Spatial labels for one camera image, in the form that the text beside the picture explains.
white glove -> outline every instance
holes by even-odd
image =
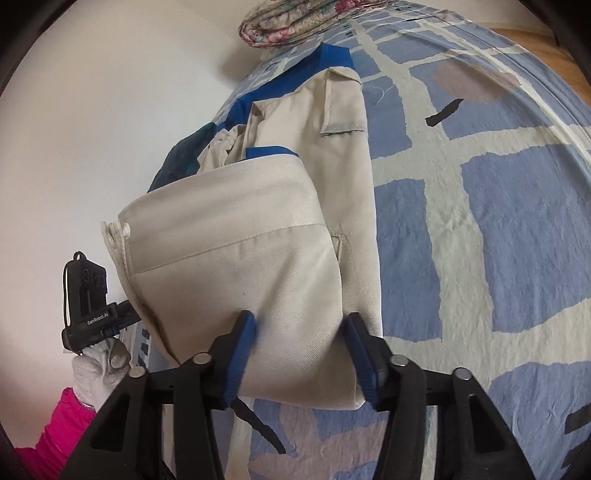
[[[72,359],[74,395],[99,411],[129,371],[130,360],[127,348],[116,338],[107,338],[85,348],[82,355]]]

beige jacket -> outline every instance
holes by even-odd
[[[241,394],[305,407],[363,403],[338,334],[360,312],[381,336],[379,261],[358,75],[324,70],[255,102],[197,175],[140,197],[104,225],[123,287],[176,362],[209,349],[240,310],[258,322]],[[296,155],[242,160],[249,147]]]

jacket sleeve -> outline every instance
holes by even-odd
[[[22,463],[35,480],[57,480],[60,471],[96,413],[82,405],[71,388],[51,414],[35,448],[17,448]]]

wooden floor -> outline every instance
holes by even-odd
[[[553,37],[503,28],[493,30],[532,52],[560,75],[587,102],[587,105],[591,106],[591,86],[568,52],[556,46]]]

blue gripper pad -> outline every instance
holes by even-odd
[[[238,390],[248,361],[248,354],[256,337],[255,316],[246,311],[243,314],[246,316],[244,328],[240,338],[236,341],[234,352],[226,370],[226,388],[223,393],[223,400],[227,405],[238,396]]]
[[[363,332],[358,331],[351,317],[352,315],[343,320],[345,343],[357,372],[357,383],[361,387],[365,400],[375,408],[378,403],[378,373],[375,371],[369,352],[362,340]]]

